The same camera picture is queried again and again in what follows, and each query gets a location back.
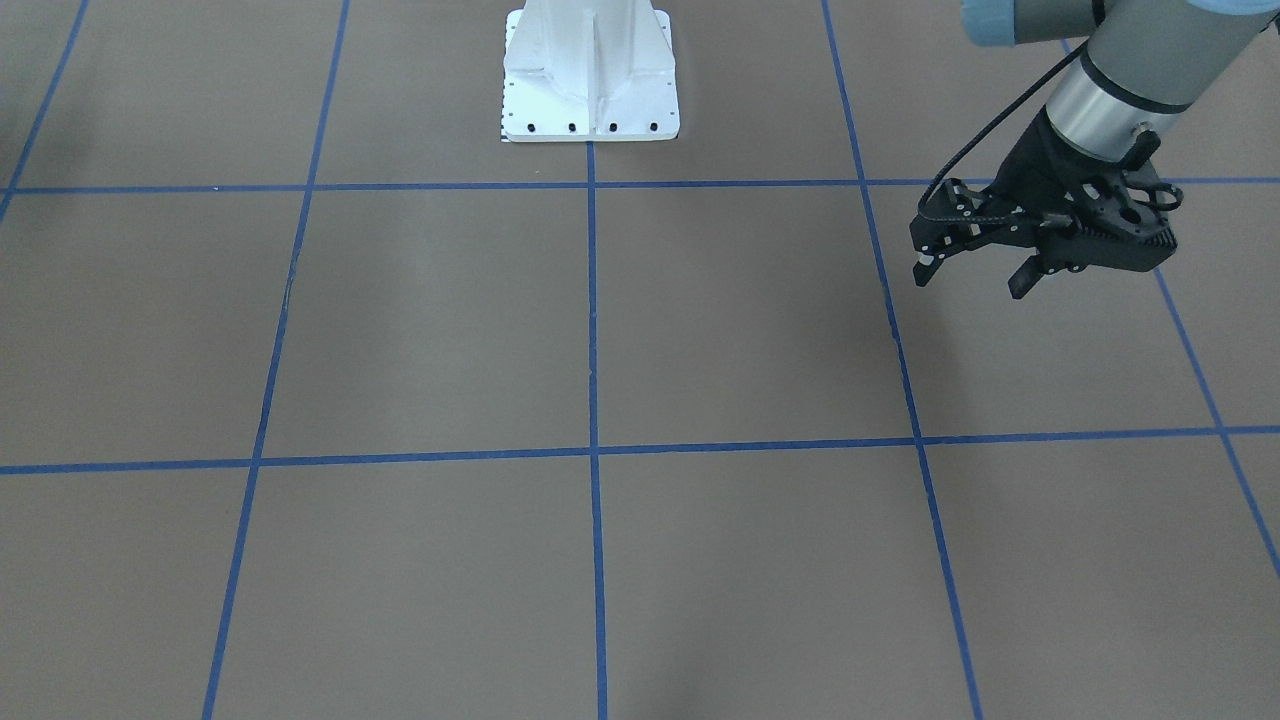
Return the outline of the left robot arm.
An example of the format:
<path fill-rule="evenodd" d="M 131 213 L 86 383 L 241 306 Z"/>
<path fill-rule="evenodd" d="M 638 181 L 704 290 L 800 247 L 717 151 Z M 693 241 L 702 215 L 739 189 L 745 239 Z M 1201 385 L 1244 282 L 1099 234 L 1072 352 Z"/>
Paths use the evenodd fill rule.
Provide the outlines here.
<path fill-rule="evenodd" d="M 1170 129 L 1256 36 L 1275 1 L 965 1 L 973 44 L 1078 46 L 1018 97 L 1053 92 L 974 190 L 942 169 L 909 227 L 914 282 L 991 245 L 1027 249 L 1012 299 L 1061 272 L 1152 272 L 1178 250 L 1170 214 L 1183 192 L 1152 163 Z"/>

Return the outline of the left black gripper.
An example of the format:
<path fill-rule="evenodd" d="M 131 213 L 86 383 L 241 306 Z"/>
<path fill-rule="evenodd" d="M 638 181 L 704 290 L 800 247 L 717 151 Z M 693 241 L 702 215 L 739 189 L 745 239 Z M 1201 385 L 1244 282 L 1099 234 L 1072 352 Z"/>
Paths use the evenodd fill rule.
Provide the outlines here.
<path fill-rule="evenodd" d="M 946 179 L 922 200 L 909 225 L 915 286 L 925 287 L 948 258 L 996 243 L 1032 251 L 1007 279 L 1010 297 L 1023 300 L 1068 266 L 1075 231 L 1070 188 L 1101 167 L 1121 165 L 1073 147 L 1039 110 L 991 184 L 974 190 Z"/>

